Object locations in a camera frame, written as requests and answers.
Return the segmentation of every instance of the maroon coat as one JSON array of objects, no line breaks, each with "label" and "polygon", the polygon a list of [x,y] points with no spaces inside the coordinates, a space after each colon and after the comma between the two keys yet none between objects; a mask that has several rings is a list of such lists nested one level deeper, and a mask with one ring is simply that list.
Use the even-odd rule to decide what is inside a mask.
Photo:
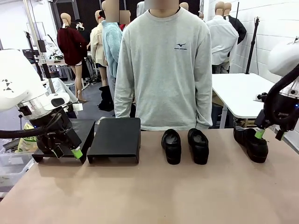
[{"label": "maroon coat", "polygon": [[76,65],[87,57],[87,43],[83,36],[73,28],[58,30],[57,43],[68,65]]}]

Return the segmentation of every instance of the gray sweatshirt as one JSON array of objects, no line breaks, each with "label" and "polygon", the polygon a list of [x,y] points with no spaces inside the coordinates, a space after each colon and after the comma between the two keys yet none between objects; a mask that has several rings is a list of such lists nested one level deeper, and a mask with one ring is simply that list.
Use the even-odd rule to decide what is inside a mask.
[{"label": "gray sweatshirt", "polygon": [[114,111],[129,117],[132,96],[144,130],[188,130],[212,125],[211,37],[183,8],[167,18],[146,11],[123,34]]}]

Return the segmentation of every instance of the black boot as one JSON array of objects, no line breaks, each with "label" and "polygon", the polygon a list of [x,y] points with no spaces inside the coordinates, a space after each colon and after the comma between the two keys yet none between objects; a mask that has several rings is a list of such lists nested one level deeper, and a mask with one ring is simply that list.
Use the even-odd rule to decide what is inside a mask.
[{"label": "black boot", "polygon": [[102,102],[99,104],[99,109],[102,111],[112,111],[113,110],[113,104],[111,104],[111,93],[109,86],[102,86],[99,88],[99,90],[102,91]]},{"label": "black boot", "polygon": [[234,127],[234,138],[246,148],[249,158],[253,162],[263,163],[268,155],[267,141],[256,138],[255,134],[256,131],[253,128]]},{"label": "black boot", "polygon": [[205,165],[209,157],[209,141],[198,129],[192,128],[188,132],[189,149],[196,164]]},{"label": "black boot", "polygon": [[169,164],[176,165],[181,162],[181,138],[175,130],[169,129],[164,133],[161,145],[165,150],[166,159]]}]

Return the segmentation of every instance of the black metal platform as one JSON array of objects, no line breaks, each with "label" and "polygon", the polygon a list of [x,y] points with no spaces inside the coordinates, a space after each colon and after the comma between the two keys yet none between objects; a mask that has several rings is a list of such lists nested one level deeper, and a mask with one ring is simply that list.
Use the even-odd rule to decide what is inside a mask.
[{"label": "black metal platform", "polygon": [[[86,154],[88,148],[92,145],[94,138],[94,120],[81,120],[81,119],[70,119],[73,125],[73,129],[81,139],[82,143],[80,144],[81,152],[83,156],[80,158],[82,164],[86,161]],[[63,145],[60,146],[61,150],[64,153],[62,157],[71,157],[74,158],[74,154],[71,150]],[[44,157],[56,157],[55,154],[44,154],[40,149],[36,150],[32,157],[36,162],[41,162]]]},{"label": "black metal platform", "polygon": [[106,118],[100,122],[87,158],[92,163],[94,158],[135,157],[139,163],[140,144],[139,118]]}]

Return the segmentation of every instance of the plastic bin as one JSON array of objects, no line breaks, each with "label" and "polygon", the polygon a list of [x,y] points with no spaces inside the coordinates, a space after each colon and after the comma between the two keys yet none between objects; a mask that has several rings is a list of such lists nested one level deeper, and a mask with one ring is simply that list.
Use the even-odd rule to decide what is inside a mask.
[{"label": "plastic bin", "polygon": [[0,192],[8,192],[33,164],[31,153],[0,154]]}]

